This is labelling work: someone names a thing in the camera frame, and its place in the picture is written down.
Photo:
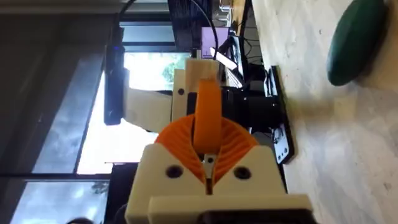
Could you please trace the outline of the bare white finger of the left gripper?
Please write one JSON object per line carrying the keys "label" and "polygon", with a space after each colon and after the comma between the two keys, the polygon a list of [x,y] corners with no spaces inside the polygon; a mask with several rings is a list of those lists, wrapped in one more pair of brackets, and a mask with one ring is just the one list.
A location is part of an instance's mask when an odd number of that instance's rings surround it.
{"label": "bare white finger of the left gripper", "polygon": [[174,70],[174,85],[172,90],[172,121],[187,114],[187,90],[185,70]]}

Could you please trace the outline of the white orange finger of the left gripper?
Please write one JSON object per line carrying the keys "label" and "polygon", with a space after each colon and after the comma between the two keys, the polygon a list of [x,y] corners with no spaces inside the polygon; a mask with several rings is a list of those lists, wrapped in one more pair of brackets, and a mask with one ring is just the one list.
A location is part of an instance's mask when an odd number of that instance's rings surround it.
{"label": "white orange finger of the left gripper", "polygon": [[214,80],[220,85],[220,64],[216,60],[190,58],[186,61],[185,79],[189,93],[197,92],[201,80]]}

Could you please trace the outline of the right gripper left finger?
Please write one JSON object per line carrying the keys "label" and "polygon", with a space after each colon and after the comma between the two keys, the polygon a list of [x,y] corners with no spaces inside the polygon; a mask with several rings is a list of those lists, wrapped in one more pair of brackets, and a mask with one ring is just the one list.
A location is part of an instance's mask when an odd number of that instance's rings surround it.
{"label": "right gripper left finger", "polygon": [[194,115],[167,125],[146,146],[126,207],[128,223],[196,223],[206,174],[192,145]]}

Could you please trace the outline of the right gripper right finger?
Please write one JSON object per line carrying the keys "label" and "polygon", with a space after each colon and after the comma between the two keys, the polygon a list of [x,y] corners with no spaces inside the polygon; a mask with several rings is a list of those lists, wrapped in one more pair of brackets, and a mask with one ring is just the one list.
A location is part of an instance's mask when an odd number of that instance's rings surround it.
{"label": "right gripper right finger", "polygon": [[239,124],[222,117],[221,90],[207,81],[207,153],[216,157],[208,192],[213,195],[284,194],[272,151]]}

